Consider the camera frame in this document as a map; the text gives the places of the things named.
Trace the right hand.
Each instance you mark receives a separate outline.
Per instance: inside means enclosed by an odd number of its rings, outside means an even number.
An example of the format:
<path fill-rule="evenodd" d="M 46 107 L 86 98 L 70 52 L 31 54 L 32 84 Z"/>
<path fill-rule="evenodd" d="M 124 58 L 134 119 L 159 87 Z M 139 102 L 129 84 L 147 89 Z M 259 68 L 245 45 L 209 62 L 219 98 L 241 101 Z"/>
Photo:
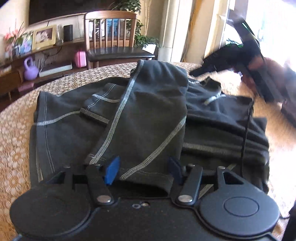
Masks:
<path fill-rule="evenodd" d="M 254 57 L 248 64 L 248 69 L 255 71 L 266 67 L 268 75 L 279 91 L 283 100 L 295 108 L 295 72 L 288 66 L 281 66 L 276 61 L 262 57 Z"/>

